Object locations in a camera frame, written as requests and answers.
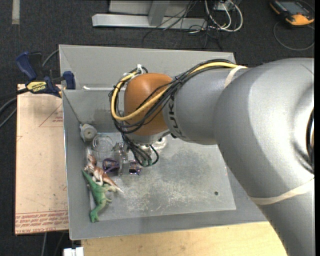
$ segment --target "yellow cable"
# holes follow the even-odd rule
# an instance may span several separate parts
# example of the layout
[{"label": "yellow cable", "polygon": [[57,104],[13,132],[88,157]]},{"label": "yellow cable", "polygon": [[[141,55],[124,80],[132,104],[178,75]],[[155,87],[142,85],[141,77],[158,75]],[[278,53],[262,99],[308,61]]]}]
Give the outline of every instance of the yellow cable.
[{"label": "yellow cable", "polygon": [[[236,64],[231,64],[231,63],[226,63],[226,62],[213,62],[213,63],[208,63],[208,64],[204,64],[198,68],[196,68],[195,70],[193,70],[190,74],[196,72],[196,71],[199,71],[199,70],[202,70],[202,69],[205,69],[205,68],[209,68],[209,67],[216,67],[216,66],[220,66],[220,67],[226,67],[226,68],[236,68],[238,65]],[[112,94],[112,98],[111,98],[111,114],[113,116],[114,119],[116,120],[119,120],[119,121],[126,121],[126,120],[129,120],[129,119],[132,119],[134,118],[135,116],[139,115],[142,111],[144,111],[147,107],[149,107],[150,105],[154,104],[169,88],[166,89],[166,90],[163,90],[162,92],[160,92],[158,95],[156,95],[154,98],[150,99],[149,101],[147,101],[145,104],[143,104],[140,108],[138,108],[136,111],[134,111],[133,113],[127,115],[127,116],[118,116],[116,114],[116,111],[115,111],[115,101],[116,101],[116,96],[120,90],[120,86],[125,83],[129,78],[131,78],[133,75],[131,74],[131,76],[129,77],[126,76],[124,77],[115,87],[115,90],[113,91],[113,94]]]}]

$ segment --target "gray robot arm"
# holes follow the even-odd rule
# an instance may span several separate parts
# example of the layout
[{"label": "gray robot arm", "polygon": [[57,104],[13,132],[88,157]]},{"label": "gray robot arm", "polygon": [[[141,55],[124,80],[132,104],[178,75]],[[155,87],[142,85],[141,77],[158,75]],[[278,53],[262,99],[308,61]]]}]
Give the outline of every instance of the gray robot arm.
[{"label": "gray robot arm", "polygon": [[315,176],[307,138],[314,60],[292,58],[201,73],[163,109],[174,136],[218,144],[222,156],[290,256],[315,255]]}]

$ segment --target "green toy dinosaur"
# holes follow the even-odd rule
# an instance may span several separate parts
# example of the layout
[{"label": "green toy dinosaur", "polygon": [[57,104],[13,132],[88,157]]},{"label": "green toy dinosaur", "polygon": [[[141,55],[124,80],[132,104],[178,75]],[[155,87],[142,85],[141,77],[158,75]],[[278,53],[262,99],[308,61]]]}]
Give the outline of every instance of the green toy dinosaur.
[{"label": "green toy dinosaur", "polygon": [[88,181],[90,190],[92,192],[92,196],[95,202],[95,208],[90,212],[90,219],[91,222],[98,222],[98,212],[102,210],[107,203],[111,203],[112,200],[106,197],[106,192],[108,191],[116,191],[116,188],[113,186],[110,186],[108,184],[98,185],[96,182],[93,181],[92,176],[90,176],[88,173],[86,173],[84,170],[82,170],[83,176]]}]

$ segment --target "wooden table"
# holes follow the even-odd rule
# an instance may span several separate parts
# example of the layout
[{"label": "wooden table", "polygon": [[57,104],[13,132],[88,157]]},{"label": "wooden table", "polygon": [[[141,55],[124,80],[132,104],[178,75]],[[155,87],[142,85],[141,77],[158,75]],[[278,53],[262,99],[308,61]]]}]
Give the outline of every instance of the wooden table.
[{"label": "wooden table", "polygon": [[81,241],[85,256],[286,256],[269,222]]}]

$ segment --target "cardboard sheet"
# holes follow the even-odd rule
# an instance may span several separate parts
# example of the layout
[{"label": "cardboard sheet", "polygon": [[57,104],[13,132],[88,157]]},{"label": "cardboard sheet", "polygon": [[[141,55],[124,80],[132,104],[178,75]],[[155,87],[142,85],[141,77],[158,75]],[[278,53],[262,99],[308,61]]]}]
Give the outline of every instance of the cardboard sheet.
[{"label": "cardboard sheet", "polygon": [[15,234],[68,228],[62,99],[18,95]]}]

